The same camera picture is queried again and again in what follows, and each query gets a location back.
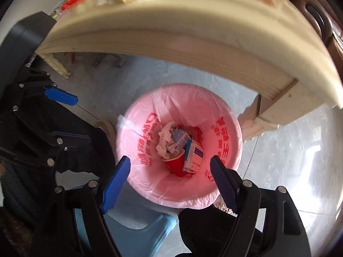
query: red paper cup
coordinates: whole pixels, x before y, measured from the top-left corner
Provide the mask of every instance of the red paper cup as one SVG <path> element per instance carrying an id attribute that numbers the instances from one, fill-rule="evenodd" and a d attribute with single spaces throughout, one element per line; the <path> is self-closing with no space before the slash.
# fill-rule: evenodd
<path id="1" fill-rule="evenodd" d="M 169 169 L 178 177 L 184 177 L 188 173 L 182 171 L 185 163 L 185 150 L 182 150 L 182 153 L 177 157 L 169 160 L 163 160 Z"/>

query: light blue plastic chair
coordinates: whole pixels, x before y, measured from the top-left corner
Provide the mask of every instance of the light blue plastic chair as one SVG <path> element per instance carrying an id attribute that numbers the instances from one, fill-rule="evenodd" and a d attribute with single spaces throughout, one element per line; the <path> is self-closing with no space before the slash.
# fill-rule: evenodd
<path id="1" fill-rule="evenodd" d="M 78 235 L 85 246 L 90 249 L 82 211 L 75 209 Z M 153 257 L 164 239 L 176 226 L 176 219 L 169 214 L 162 214 L 143 229 L 130 229 L 105 214 L 109 232 L 122 257 Z"/>

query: pink trash can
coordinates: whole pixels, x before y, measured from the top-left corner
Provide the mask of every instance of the pink trash can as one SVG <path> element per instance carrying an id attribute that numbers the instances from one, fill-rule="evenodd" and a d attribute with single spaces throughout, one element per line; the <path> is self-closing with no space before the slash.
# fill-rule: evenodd
<path id="1" fill-rule="evenodd" d="M 193 128 L 204 148 L 201 169 L 179 178 L 157 154 L 158 133 L 167 122 Z M 219 155 L 237 169 L 242 155 L 241 127 L 227 103 L 190 84 L 171 84 L 142 95 L 119 119 L 117 155 L 131 160 L 129 184 L 146 199 L 173 208 L 203 209 L 218 197 L 210 159 Z"/>

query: wall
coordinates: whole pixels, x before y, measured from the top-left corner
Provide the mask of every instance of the wall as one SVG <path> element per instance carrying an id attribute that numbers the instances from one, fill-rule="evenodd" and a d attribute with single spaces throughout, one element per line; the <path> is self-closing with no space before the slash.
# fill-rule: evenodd
<path id="1" fill-rule="evenodd" d="M 60 0 L 14 0 L 0 21 L 0 43 L 12 26 L 19 20 L 35 12 L 50 13 Z"/>

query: tile floor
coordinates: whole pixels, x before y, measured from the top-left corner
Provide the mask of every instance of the tile floor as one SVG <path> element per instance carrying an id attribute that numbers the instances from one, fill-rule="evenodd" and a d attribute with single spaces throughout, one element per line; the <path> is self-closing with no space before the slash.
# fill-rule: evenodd
<path id="1" fill-rule="evenodd" d="M 38 68 L 51 72 L 59 88 L 78 96 L 71 107 L 78 116 L 91 124 L 97 119 L 116 123 L 117 117 L 143 93 L 173 82 L 193 83 L 222 97 L 238 115 L 252 103 L 256 93 L 231 81 L 199 70 L 148 58 L 131 57 L 122 68 L 114 68 L 107 55 L 97 68 L 91 64 L 96 55 L 77 53 L 57 58 L 73 76 L 65 80 L 44 62 Z M 343 113 L 321 106 L 301 119 L 265 133 L 243 145 L 238 172 L 259 187 L 275 189 L 284 185 L 290 192 L 304 223 L 313 256 L 319 256 L 342 222 L 343 201 Z M 76 177 L 59 175 L 60 181 L 72 186 Z M 176 209 L 156 205 L 126 185 L 110 215 L 125 226 L 142 228 L 160 212 L 176 217 Z M 257 228 L 263 228 L 264 210 L 260 210 Z M 157 256 L 174 257 L 189 252 L 182 243 L 178 227 L 163 242 Z"/>

